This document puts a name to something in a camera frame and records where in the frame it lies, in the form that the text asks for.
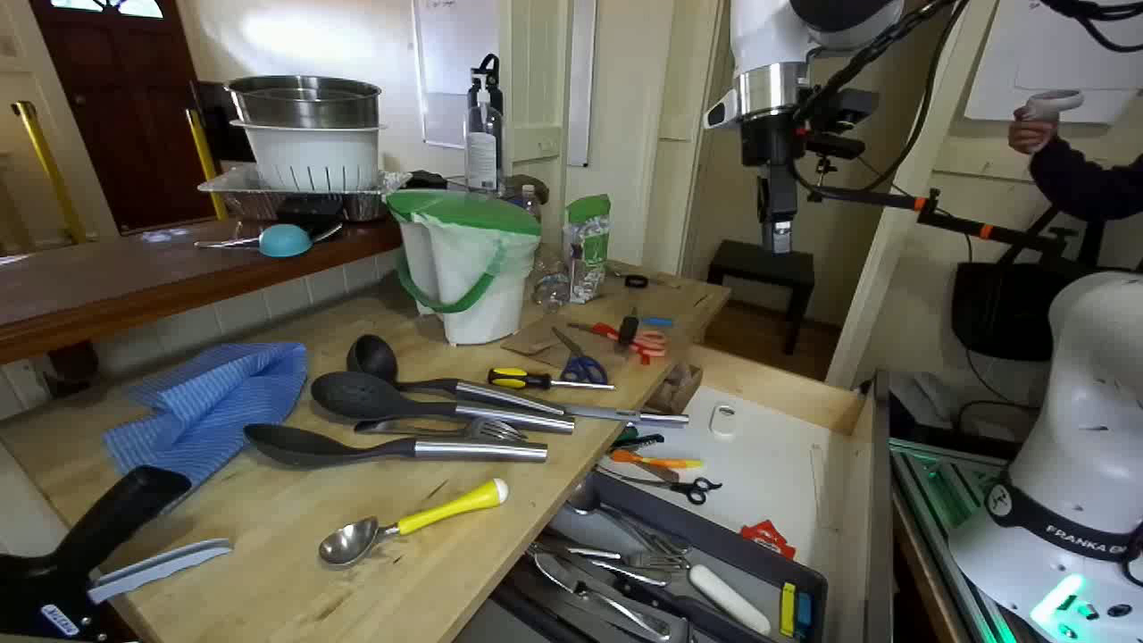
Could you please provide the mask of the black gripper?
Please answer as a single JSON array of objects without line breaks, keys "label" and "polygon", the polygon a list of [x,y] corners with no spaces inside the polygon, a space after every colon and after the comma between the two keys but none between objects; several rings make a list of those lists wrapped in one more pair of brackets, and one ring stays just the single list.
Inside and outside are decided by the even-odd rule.
[{"label": "black gripper", "polygon": [[830,127],[793,126],[788,116],[752,116],[738,126],[744,163],[756,172],[756,219],[760,241],[771,253],[793,250],[793,219],[797,219],[797,159],[805,153],[819,158],[862,158],[865,141],[846,139]]}]

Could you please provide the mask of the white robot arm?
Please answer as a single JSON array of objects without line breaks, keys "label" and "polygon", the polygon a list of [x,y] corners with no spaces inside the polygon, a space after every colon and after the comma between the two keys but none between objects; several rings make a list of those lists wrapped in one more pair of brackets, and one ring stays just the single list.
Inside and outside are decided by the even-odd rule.
[{"label": "white robot arm", "polygon": [[702,127],[734,127],[738,158],[760,177],[760,245],[793,250],[797,158],[830,122],[846,82],[946,0],[730,0],[730,89]]}]

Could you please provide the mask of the person forearm dark sleeve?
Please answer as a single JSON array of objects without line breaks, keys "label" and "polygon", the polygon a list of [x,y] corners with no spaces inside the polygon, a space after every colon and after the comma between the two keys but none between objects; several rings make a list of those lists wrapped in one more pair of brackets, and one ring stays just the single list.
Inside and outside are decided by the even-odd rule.
[{"label": "person forearm dark sleeve", "polygon": [[1143,153],[1130,163],[1097,163],[1058,126],[1058,106],[1031,91],[1008,126],[1008,147],[1028,158],[1036,188],[1082,220],[1143,215]]}]

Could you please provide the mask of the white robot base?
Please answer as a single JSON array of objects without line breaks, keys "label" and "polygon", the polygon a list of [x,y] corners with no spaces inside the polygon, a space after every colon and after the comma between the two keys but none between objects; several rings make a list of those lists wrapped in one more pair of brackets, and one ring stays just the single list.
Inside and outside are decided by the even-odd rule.
[{"label": "white robot base", "polygon": [[1143,277],[1076,277],[1050,337],[1036,425],[949,556],[1047,643],[1143,643]]}]

